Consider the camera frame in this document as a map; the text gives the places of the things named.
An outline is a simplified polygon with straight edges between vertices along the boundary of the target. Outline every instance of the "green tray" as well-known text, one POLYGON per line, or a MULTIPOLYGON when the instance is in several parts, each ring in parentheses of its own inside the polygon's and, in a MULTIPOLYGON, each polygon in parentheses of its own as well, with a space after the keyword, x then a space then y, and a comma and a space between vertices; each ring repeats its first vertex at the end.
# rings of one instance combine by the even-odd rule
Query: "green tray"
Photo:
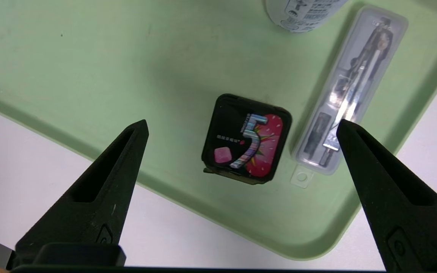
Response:
POLYGON ((139 185, 280 255, 312 259, 333 248, 360 204, 344 162, 306 189, 291 184, 290 152, 367 3, 409 20, 362 122, 395 152, 437 91, 434 0, 351 0, 299 35, 274 25, 260 0, 0 0, 0 113, 88 158, 146 119, 139 185), (273 181, 202 172, 223 93, 292 114, 273 181))

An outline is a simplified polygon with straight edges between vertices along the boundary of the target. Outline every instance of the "number 5 logo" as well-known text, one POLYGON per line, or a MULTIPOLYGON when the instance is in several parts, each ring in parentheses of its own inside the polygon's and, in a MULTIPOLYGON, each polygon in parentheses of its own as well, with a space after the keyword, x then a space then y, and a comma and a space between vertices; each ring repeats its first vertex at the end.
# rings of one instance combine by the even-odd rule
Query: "number 5 logo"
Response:
POLYGON ((247 163, 259 149, 261 140, 259 136, 256 134, 256 132, 254 131, 255 125, 257 123, 266 124, 267 118, 265 116, 260 116, 255 114, 252 114, 249 117, 246 128, 242 135, 244 135, 245 138, 250 138, 252 142, 250 143, 250 146, 247 149, 247 151, 243 155, 241 155, 236 161, 230 164, 231 168, 239 169, 241 166, 247 163))

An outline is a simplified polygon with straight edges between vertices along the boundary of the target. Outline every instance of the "white table surface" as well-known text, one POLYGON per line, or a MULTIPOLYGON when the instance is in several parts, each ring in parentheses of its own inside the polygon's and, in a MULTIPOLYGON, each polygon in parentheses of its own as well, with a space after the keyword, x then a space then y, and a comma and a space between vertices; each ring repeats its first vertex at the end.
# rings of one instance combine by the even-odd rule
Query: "white table surface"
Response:
MULTIPOLYGON (((398 157, 437 192, 437 96, 398 157)), ((89 165, 0 116, 0 243, 13 248, 89 165)), ((331 252, 291 261, 139 186, 120 245, 128 266, 384 269, 363 211, 331 252)))

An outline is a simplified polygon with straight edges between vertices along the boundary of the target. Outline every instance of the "strawberry image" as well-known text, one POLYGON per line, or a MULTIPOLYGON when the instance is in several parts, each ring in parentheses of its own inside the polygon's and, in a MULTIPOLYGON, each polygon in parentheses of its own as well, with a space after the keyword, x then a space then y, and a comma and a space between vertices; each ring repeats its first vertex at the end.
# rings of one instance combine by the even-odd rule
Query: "strawberry image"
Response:
POLYGON ((276 147, 283 130, 283 121, 279 116, 269 114, 265 117, 267 118, 267 124, 257 124, 254 128, 261 140, 259 149, 246 164, 248 173, 256 177, 264 177, 270 172, 276 147))

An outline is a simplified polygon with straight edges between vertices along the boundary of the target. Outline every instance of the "can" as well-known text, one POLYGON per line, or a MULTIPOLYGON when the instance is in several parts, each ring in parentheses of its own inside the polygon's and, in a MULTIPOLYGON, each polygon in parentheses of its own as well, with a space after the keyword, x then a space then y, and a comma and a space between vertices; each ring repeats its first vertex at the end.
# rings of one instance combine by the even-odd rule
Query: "can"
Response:
POLYGON ((319 28, 348 0, 266 0, 269 18, 293 33, 319 28))

